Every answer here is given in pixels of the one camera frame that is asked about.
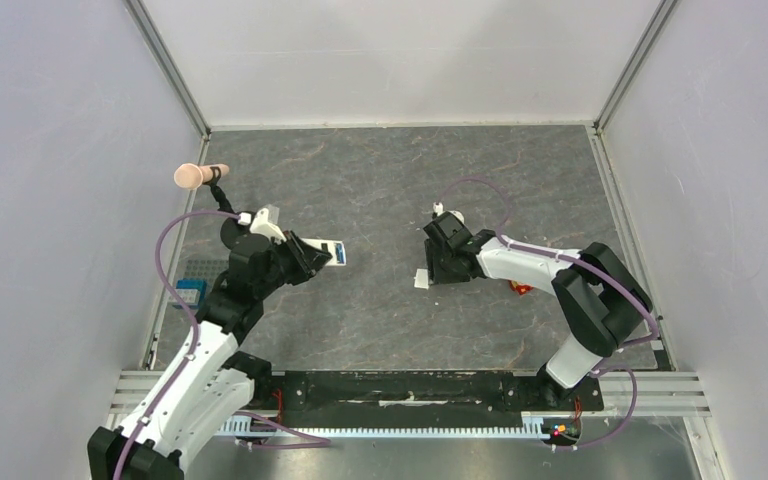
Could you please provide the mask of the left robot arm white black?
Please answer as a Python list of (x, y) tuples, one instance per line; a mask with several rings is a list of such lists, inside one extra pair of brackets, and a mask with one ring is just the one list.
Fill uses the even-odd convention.
[(240, 346), (264, 315), (264, 301), (283, 286), (343, 266), (340, 241), (240, 236), (195, 327), (140, 404), (116, 428), (98, 428), (87, 445), (93, 479), (182, 479), (236, 411), (273, 398), (269, 362)]

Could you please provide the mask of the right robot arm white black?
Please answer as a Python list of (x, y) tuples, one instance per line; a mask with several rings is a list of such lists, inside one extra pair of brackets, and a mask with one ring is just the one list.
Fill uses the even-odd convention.
[(502, 280), (557, 300), (570, 334), (537, 382), (540, 400), (551, 408), (566, 406), (605, 359), (637, 344), (632, 335), (641, 323), (657, 326), (648, 294), (605, 244), (551, 249), (488, 229), (473, 233), (451, 211), (435, 215), (423, 231), (431, 284)]

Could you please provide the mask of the white remote control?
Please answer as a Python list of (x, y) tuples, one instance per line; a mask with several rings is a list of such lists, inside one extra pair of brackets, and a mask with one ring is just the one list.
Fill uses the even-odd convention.
[[(326, 240), (326, 239), (320, 239), (320, 238), (303, 238), (302, 241), (310, 245), (311, 247), (317, 250), (321, 250), (328, 254), (329, 258), (328, 258), (328, 264), (326, 266), (345, 266), (347, 264), (346, 247), (343, 241)], [(340, 265), (337, 263), (336, 252), (335, 252), (335, 244), (337, 242), (342, 243), (344, 245), (346, 263), (343, 265)]]

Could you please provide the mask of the white battery cover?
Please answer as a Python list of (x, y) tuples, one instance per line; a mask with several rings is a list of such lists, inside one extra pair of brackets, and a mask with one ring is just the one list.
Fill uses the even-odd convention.
[(414, 276), (414, 287), (427, 290), (430, 287), (430, 284), (429, 271), (427, 269), (417, 269)]

